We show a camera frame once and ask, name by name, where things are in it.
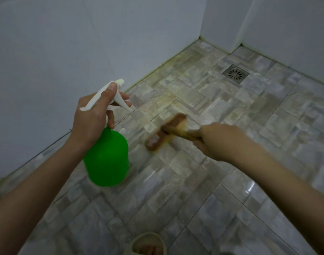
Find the slipper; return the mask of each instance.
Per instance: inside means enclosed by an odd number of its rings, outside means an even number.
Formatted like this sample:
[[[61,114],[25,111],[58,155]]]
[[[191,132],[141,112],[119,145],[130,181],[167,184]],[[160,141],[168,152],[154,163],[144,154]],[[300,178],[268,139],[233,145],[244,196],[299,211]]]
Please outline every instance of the slipper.
[[[135,249],[141,248],[143,245],[159,246],[163,248],[163,255],[167,255],[167,247],[161,236],[153,232],[147,232],[136,236],[125,248],[123,255],[136,255]]]

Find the person's left arm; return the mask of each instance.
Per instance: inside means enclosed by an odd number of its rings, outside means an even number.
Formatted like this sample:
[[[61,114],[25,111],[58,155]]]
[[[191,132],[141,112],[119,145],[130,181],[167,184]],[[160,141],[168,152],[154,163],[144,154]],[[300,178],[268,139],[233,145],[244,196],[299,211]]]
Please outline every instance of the person's left arm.
[[[79,108],[93,95],[80,98],[66,143],[0,201],[0,255],[19,252],[74,168],[100,137],[106,115],[109,127],[114,127],[113,112],[107,111],[107,107],[116,91],[116,84],[109,85],[89,111]],[[121,95],[123,99],[129,98],[127,94]]]

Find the green bottle body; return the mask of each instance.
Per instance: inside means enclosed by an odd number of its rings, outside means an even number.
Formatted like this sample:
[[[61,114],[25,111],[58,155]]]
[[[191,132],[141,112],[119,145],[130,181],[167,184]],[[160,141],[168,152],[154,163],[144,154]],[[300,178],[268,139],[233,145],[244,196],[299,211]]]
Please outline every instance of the green bottle body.
[[[128,142],[122,134],[106,127],[83,161],[94,184],[102,187],[119,184],[129,170]]]

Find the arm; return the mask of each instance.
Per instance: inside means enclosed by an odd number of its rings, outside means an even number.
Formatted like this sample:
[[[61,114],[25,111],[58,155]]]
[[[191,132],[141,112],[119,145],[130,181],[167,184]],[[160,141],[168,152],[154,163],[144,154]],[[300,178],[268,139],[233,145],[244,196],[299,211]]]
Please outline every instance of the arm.
[[[324,254],[324,194],[277,163],[236,126],[214,123],[193,132],[207,156],[231,163],[252,178],[307,242]]]
[[[117,85],[110,85],[89,111],[80,111],[79,107],[85,106],[93,94],[80,98],[65,145],[0,201],[0,255],[18,253],[74,168],[100,137],[106,115],[109,127],[114,127],[113,112],[107,107],[116,91]]]

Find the hand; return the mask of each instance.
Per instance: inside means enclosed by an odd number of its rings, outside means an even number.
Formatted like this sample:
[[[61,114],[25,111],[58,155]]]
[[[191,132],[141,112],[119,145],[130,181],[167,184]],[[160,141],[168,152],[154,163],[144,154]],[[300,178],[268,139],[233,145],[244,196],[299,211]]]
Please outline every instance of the hand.
[[[99,139],[105,127],[106,115],[109,118],[108,126],[113,129],[115,127],[114,113],[107,110],[110,102],[115,97],[117,92],[116,83],[111,83],[109,87],[102,93],[93,108],[88,111],[80,111],[80,107],[86,106],[90,99],[96,94],[91,94],[79,99],[77,110],[75,112],[75,119],[72,126],[70,140],[74,144],[82,145],[90,149]],[[121,93],[124,100],[129,98],[128,94]],[[126,101],[126,104],[131,107],[131,103]]]
[[[237,159],[248,152],[255,143],[237,126],[212,123],[203,125],[198,130],[190,131],[194,137],[202,141],[193,144],[206,156],[217,161],[234,164]]]

